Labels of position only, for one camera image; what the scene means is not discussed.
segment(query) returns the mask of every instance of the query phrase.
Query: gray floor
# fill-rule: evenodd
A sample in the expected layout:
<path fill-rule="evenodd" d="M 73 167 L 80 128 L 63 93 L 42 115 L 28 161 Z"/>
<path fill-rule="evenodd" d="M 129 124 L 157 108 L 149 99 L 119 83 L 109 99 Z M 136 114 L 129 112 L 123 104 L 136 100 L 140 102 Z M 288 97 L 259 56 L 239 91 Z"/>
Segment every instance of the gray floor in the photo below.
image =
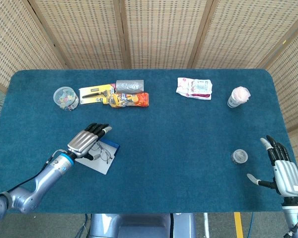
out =
<path fill-rule="evenodd" d="M 0 105 L 4 94 L 0 92 Z M 242 213 L 244 237 L 247 237 L 251 213 Z M 0 238 L 74 238 L 84 223 L 84 214 L 8 214 L 0 222 Z M 198 238 L 204 236 L 203 214 L 196 215 Z M 211 238 L 235 238 L 233 213 L 209 213 Z M 288 231 L 282 212 L 256 212 L 252 238 L 282 238 Z"/>

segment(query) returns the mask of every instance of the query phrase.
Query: robotic hand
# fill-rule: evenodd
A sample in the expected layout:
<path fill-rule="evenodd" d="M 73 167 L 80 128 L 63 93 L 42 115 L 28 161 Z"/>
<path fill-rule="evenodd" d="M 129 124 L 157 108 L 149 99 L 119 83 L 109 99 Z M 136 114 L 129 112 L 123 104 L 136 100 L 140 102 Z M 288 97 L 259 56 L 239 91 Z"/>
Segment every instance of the robotic hand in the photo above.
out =
<path fill-rule="evenodd" d="M 271 164 L 273 166 L 273 182 L 256 179 L 247 174 L 249 180 L 259 186 L 275 189 L 284 198 L 282 209 L 290 229 L 284 238 L 298 238 L 298 168 L 291 162 L 287 149 L 267 135 L 267 140 L 261 138 Z"/>
<path fill-rule="evenodd" d="M 24 181 L 14 188 L 0 194 L 0 220 L 8 209 L 16 209 L 21 213 L 30 213 L 38 207 L 43 196 L 72 166 L 76 158 L 81 158 L 91 147 L 112 128 L 108 124 L 90 124 L 78 133 L 68 144 L 68 151 L 62 151 L 52 162 L 55 153 L 45 163 L 41 171 L 34 177 Z M 36 188 L 33 192 L 20 187 L 34 179 Z"/>

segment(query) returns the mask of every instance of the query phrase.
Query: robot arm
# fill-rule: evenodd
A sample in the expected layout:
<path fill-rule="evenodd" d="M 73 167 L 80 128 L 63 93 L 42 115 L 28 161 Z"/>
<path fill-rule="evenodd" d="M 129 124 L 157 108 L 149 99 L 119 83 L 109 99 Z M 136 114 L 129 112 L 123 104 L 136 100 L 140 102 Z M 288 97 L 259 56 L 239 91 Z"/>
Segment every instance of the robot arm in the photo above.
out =
<path fill-rule="evenodd" d="M 260 139 L 268 152 L 273 166 L 273 181 L 263 181 L 247 174 L 249 180 L 258 186 L 275 189 L 284 198 L 282 209 L 289 227 L 284 238 L 298 238 L 298 168 L 291 162 L 287 149 L 267 135 Z"/>
<path fill-rule="evenodd" d="M 47 161 L 34 178 L 36 188 L 33 192 L 17 185 L 0 194 L 0 220 L 4 218 L 8 209 L 16 209 L 24 214 L 36 209 L 48 190 L 74 166 L 75 159 L 83 157 L 94 143 L 110 130 L 108 124 L 92 123 L 70 141 L 67 152 L 60 154 L 51 163 L 50 160 Z"/>

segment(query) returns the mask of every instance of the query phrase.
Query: gray roll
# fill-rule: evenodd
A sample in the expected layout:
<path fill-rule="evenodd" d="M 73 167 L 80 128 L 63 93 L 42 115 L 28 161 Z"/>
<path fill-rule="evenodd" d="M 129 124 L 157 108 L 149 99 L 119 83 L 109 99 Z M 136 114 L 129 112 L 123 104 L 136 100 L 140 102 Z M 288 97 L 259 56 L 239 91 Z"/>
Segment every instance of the gray roll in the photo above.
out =
<path fill-rule="evenodd" d="M 116 93 L 136 94 L 144 91 L 143 80 L 117 80 Z"/>

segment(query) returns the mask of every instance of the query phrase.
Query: blue table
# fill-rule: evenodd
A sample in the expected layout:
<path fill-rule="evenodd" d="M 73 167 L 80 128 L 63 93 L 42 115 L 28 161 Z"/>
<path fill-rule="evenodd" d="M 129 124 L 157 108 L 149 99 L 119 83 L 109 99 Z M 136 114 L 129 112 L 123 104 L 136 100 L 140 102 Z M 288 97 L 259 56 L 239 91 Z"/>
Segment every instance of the blue table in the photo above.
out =
<path fill-rule="evenodd" d="M 175 93 L 177 77 L 210 79 L 211 101 Z M 148 108 L 79 105 L 65 112 L 54 91 L 144 79 Z M 230 109 L 233 88 L 249 102 Z M 0 192 L 39 171 L 47 158 L 91 122 L 109 123 L 121 148 L 107 175 L 81 164 L 43 198 L 38 212 L 169 213 L 278 211 L 282 198 L 253 185 L 273 173 L 260 137 L 283 142 L 293 158 L 271 76 L 262 69 L 26 70 L 11 79 L 0 116 Z M 244 149 L 248 162 L 230 160 Z"/>

